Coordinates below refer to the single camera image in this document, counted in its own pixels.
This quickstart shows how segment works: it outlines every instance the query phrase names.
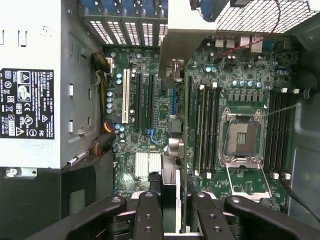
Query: screw hole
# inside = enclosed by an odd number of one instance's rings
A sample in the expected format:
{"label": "screw hole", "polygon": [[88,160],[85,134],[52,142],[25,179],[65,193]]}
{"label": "screw hole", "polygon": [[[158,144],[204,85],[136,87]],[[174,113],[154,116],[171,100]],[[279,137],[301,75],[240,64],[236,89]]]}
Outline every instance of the screw hole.
{"label": "screw hole", "polygon": [[222,228],[219,226],[215,226],[213,229],[216,233],[220,233],[222,231]]}
{"label": "screw hole", "polygon": [[144,229],[146,232],[151,232],[152,228],[150,226],[146,226]]}

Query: screw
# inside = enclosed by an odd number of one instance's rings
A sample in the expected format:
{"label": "screw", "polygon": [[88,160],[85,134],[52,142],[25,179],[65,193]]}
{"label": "screw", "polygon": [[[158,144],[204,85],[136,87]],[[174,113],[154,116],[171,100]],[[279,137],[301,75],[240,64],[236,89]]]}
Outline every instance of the screw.
{"label": "screw", "polygon": [[200,197],[200,198],[204,198],[205,197],[205,194],[203,193],[203,192],[198,192],[198,197]]}
{"label": "screw", "polygon": [[120,198],[118,198],[117,196],[115,196],[112,200],[111,200],[111,202],[113,202],[113,203],[118,203],[118,202],[120,202],[121,200],[120,200]]}
{"label": "screw", "polygon": [[10,168],[10,174],[12,174],[13,176],[16,176],[18,174],[18,170],[14,167]]}
{"label": "screw", "polygon": [[234,202],[236,204],[240,203],[240,199],[237,197],[232,197],[231,200],[232,200],[232,202]]}

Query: sticker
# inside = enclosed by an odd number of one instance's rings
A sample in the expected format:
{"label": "sticker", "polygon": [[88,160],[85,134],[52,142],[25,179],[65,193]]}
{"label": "sticker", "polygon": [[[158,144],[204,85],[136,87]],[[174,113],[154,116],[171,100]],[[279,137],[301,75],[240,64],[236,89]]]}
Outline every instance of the sticker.
{"label": "sticker", "polygon": [[54,71],[0,71],[0,138],[55,139]]}

